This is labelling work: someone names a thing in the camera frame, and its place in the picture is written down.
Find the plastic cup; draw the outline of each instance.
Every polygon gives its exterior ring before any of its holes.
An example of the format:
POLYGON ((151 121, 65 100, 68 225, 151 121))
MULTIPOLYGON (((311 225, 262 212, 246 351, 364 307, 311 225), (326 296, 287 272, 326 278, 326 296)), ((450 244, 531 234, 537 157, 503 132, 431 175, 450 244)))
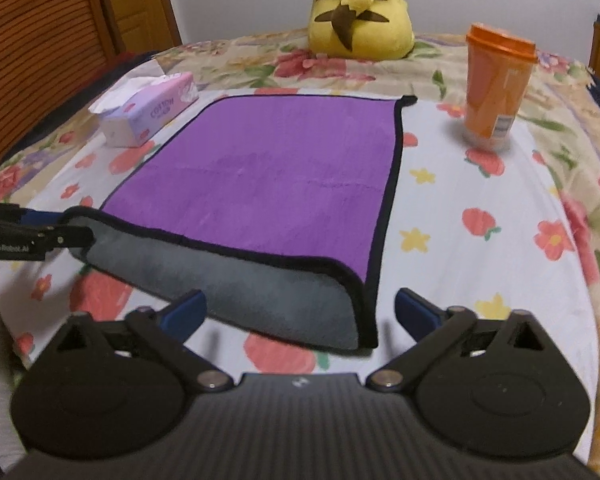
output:
POLYGON ((538 62, 536 44, 481 23, 471 26, 466 40, 465 136, 479 148, 497 151, 509 143, 511 126, 538 62))

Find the metal screw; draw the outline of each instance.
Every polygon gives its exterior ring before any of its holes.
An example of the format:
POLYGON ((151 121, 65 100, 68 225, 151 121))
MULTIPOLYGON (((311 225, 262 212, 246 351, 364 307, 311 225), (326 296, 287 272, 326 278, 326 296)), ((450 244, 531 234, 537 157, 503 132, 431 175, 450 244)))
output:
POLYGON ((198 375, 198 383, 208 390, 222 388, 229 383, 230 377, 220 370, 207 370, 198 375))
POLYGON ((371 382, 381 388, 392 388, 403 380, 402 374, 396 370, 378 370, 371 376, 371 382))

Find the pikachu plush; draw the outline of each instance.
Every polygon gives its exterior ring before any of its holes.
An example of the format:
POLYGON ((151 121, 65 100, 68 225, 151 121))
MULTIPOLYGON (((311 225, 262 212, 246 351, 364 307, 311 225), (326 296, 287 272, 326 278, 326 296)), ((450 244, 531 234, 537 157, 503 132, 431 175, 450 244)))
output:
POLYGON ((314 0, 309 48, 333 57, 382 61, 415 43, 404 0, 314 0))

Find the tissue box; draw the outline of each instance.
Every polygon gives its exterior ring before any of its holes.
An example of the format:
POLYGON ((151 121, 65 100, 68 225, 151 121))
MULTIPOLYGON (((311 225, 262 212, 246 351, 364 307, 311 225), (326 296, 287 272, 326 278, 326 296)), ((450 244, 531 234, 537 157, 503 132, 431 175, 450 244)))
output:
POLYGON ((100 115, 100 130, 107 146, 135 148, 153 137, 198 98, 190 73, 167 76, 146 86, 122 106, 100 115))

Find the wooden door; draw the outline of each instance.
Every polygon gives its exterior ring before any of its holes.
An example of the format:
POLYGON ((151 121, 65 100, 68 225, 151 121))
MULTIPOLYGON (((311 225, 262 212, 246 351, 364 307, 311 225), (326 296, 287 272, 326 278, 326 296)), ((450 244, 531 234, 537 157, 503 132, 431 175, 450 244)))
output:
POLYGON ((139 54, 181 43, 170 0, 110 0, 125 47, 139 54))

